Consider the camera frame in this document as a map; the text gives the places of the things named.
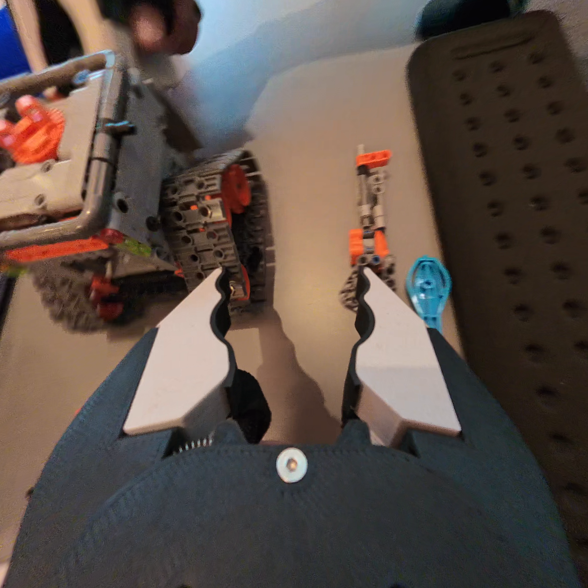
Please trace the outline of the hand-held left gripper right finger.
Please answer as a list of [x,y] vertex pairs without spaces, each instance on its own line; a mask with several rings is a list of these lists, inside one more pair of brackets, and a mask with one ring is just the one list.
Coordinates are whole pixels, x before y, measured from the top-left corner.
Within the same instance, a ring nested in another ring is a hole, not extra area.
[[364,422],[371,441],[398,447],[409,430],[458,437],[462,427],[424,321],[369,268],[356,284],[342,425]]

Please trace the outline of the grey orange tracked toy robot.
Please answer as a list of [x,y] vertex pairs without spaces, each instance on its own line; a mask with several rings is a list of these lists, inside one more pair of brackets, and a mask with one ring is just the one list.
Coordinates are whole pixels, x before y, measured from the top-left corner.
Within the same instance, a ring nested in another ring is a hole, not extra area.
[[268,198],[246,148],[196,140],[112,51],[1,81],[1,274],[71,332],[136,320],[217,269],[231,313],[272,292]]

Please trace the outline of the blue plastic brick separator tool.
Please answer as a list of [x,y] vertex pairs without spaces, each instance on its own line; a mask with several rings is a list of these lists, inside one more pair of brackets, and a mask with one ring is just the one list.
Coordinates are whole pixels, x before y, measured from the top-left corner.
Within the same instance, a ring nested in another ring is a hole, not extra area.
[[452,291],[452,278],[436,257],[422,256],[408,271],[405,288],[416,314],[430,329],[443,333],[443,312]]

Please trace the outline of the grey orange toy arm assembly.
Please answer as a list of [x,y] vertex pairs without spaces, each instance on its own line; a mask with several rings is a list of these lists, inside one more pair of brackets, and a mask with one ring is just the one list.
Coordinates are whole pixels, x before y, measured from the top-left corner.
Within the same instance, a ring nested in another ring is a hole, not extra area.
[[356,291],[360,269],[371,269],[388,288],[396,290],[396,259],[389,249],[385,207],[387,167],[391,158],[388,149],[366,151],[364,144],[357,146],[359,225],[348,233],[350,275],[339,292],[340,303],[353,313],[358,309]]

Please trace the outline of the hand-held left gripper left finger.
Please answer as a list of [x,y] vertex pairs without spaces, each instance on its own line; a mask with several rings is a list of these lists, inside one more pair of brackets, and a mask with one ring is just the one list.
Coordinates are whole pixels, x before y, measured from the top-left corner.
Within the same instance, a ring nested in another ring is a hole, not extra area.
[[229,276],[215,269],[164,318],[156,335],[123,432],[128,436],[180,429],[209,436],[230,414],[236,359]]

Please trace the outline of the black rounded pad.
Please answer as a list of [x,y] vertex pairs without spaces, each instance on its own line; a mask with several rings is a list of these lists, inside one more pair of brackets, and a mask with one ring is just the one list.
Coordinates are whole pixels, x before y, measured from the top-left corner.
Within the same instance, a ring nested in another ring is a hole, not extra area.
[[415,25],[415,38],[430,38],[465,28],[515,17],[524,13],[529,1],[429,1]]

